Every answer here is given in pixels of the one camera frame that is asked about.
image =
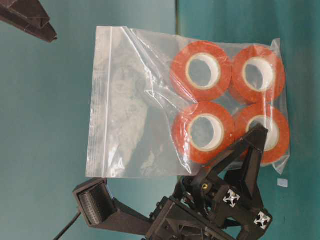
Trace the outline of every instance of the black cable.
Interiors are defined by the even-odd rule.
[[[81,215],[81,212],[78,210],[78,212],[76,213],[74,218],[72,218],[72,220],[68,223],[68,225],[65,226],[65,228],[62,229],[62,231],[53,240],[60,239],[62,237],[62,235],[65,234],[65,232],[77,221],[77,219],[80,217],[80,215]]]

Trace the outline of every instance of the red tape roll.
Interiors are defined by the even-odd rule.
[[[260,70],[263,78],[260,87],[247,80],[247,65]],[[252,45],[234,57],[229,92],[240,103],[270,102],[281,94],[285,81],[286,74],[281,59],[264,46]]]
[[[189,74],[193,60],[204,61],[211,71],[206,86],[196,84]],[[174,90],[191,101],[211,101],[224,94],[232,75],[231,62],[225,51],[209,41],[196,41],[182,49],[171,64],[170,79]]]
[[[209,120],[214,131],[212,140],[203,147],[196,145],[191,136],[193,124],[199,118]],[[172,126],[172,138],[179,153],[193,162],[206,164],[234,142],[234,131],[233,118],[224,107],[213,102],[199,102],[177,115]]]
[[[259,122],[269,130],[262,159],[263,165],[278,161],[288,150],[290,129],[285,116],[271,105],[257,103],[248,106],[234,116],[235,139],[242,137],[251,124]]]

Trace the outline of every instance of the plastic bag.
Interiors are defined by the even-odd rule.
[[[257,122],[269,129],[262,165],[281,174],[290,130],[279,39],[212,43],[97,27],[87,177],[195,175]]]

